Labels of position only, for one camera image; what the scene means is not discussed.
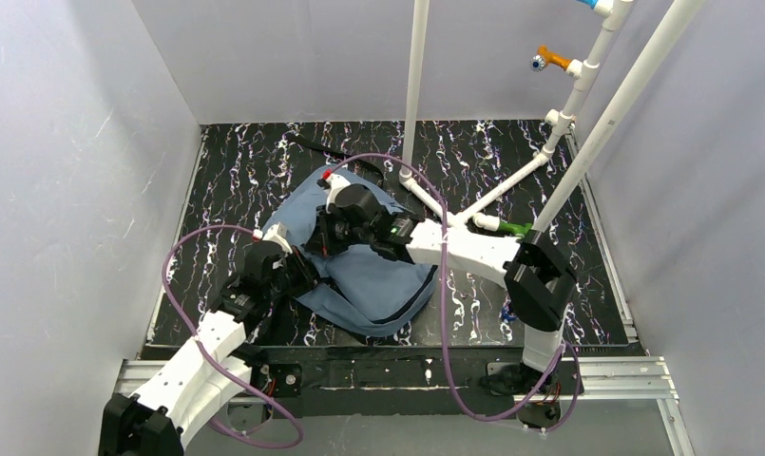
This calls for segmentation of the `light blue student backpack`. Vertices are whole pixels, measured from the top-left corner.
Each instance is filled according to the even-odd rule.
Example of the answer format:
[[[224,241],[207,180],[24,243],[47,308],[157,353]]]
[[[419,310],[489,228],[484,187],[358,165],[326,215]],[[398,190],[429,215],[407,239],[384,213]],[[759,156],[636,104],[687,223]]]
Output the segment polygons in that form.
[[[391,336],[429,303],[437,287],[437,268],[389,261],[367,245],[353,245],[328,257],[307,252],[305,244],[316,230],[316,209],[326,203],[317,181],[327,168],[320,165],[298,183],[263,228],[284,225],[285,239],[315,266],[321,283],[297,299],[302,306],[345,331]]]

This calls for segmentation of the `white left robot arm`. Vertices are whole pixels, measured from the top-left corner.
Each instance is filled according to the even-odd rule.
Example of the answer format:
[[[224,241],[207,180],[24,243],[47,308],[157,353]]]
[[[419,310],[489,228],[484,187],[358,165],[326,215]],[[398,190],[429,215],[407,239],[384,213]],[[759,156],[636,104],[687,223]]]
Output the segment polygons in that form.
[[[197,432],[231,398],[250,386],[252,364],[233,352],[281,301],[309,293],[319,283],[315,266],[296,247],[259,240],[248,248],[240,271],[220,289],[198,328],[136,390],[106,403],[101,455],[182,455]]]

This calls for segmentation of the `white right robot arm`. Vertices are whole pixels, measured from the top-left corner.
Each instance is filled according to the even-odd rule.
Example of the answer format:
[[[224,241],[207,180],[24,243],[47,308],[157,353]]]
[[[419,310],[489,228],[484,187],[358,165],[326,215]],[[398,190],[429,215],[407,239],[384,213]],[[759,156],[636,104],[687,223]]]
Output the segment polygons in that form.
[[[363,245],[389,261],[461,270],[507,291],[511,311],[525,325],[522,363],[546,371],[562,350],[564,310],[574,288],[573,268],[535,230],[522,239],[448,227],[385,207],[372,189],[337,174],[317,182],[326,201],[316,210],[308,252],[338,257]]]

